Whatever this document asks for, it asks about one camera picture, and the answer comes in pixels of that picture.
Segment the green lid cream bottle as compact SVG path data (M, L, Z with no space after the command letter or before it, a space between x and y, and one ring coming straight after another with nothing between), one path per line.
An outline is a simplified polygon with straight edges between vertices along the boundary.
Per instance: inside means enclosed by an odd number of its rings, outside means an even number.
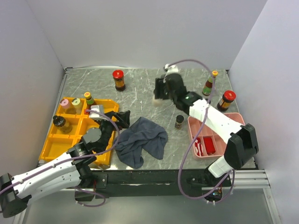
M81 114L83 104L79 98L74 98L71 102L72 106L76 110L76 114Z

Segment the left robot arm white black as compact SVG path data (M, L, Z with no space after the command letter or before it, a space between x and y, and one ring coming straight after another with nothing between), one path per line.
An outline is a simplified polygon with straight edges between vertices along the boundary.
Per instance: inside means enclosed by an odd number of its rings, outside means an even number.
M23 212L34 201L65 188L78 186L87 188L93 183L89 165L98 155L111 151L108 145L114 131L129 128L130 111L97 114L98 128L90 128L79 143L54 160L31 171L12 176L0 177L0 212L4 218Z

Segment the small spice jar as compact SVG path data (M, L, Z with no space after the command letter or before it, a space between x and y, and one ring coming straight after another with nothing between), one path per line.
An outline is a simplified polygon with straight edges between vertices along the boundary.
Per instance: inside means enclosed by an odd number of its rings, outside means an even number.
M180 130L182 128L183 122L184 122L184 116L183 115L178 115L176 117L175 128L177 130Z

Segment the yellow cap green label bottle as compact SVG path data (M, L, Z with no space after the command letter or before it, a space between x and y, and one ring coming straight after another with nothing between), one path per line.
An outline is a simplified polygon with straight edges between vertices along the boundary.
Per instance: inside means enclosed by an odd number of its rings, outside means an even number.
M84 93L84 97L86 100L87 109L91 109L91 106L96 105L96 102L89 91Z

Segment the round black cap dark bottle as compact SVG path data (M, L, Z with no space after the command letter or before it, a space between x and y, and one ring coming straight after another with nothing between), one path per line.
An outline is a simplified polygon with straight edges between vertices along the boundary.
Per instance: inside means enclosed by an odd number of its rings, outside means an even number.
M72 125L63 116L53 116L53 125L62 134L69 134L72 131Z

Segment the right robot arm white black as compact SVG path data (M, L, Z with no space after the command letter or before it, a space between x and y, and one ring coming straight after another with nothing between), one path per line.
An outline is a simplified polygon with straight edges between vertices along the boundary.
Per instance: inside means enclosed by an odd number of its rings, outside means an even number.
M204 171L208 185L215 186L227 172L242 168L258 153L255 128L230 119L211 107L202 96L188 91L180 74L156 78L153 93L155 99L172 100L179 110L205 124L226 143L224 154Z

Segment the white powder bottle black cap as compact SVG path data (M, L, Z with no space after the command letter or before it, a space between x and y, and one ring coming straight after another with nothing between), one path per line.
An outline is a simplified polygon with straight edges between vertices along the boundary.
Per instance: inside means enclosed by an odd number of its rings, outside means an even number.
M156 98L153 98L152 99L152 105L154 106L154 107L159 107L159 106L161 106L162 104L164 103L164 101L162 100L162 99L156 99Z

